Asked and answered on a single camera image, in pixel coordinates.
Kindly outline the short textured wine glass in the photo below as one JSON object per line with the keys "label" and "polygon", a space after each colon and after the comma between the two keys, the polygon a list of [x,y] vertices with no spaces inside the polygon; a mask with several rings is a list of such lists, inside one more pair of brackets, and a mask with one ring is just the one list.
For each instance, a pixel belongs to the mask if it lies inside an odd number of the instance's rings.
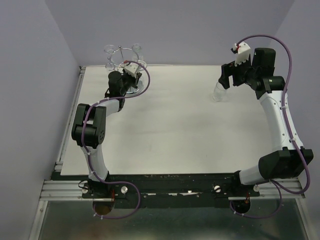
{"label": "short textured wine glass", "polygon": [[217,82],[213,90],[213,100],[216,102],[221,102],[224,99],[226,92],[227,90],[223,87],[223,85]]}

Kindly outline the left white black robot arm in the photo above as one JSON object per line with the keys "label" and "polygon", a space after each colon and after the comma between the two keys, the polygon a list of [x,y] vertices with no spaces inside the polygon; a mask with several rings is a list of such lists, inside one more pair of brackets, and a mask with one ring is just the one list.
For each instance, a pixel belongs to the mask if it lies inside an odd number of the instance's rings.
{"label": "left white black robot arm", "polygon": [[111,185],[105,181],[109,171],[102,153],[106,120],[108,116],[122,110],[127,92],[131,88],[138,88],[141,76],[141,72],[133,77],[125,70],[112,71],[108,74],[108,88],[104,98],[92,105],[80,103],[76,108],[71,138],[84,153],[89,171],[88,178],[96,182],[93,191],[101,198],[107,197],[111,191]]}

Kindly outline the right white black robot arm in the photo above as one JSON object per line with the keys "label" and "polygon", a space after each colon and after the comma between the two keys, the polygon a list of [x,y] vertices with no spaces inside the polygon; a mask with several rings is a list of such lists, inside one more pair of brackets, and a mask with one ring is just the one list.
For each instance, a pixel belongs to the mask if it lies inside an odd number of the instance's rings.
{"label": "right white black robot arm", "polygon": [[241,196],[254,185],[271,179],[289,179],[297,177],[314,154],[306,149],[295,129],[285,93],[285,80],[275,76],[276,51],[272,48],[251,48],[244,42],[232,49],[235,61],[221,66],[221,76],[214,89],[213,98],[221,101],[227,89],[232,85],[248,85],[260,102],[268,123],[272,152],[261,157],[258,164],[241,170],[239,178],[230,183],[230,191]]}

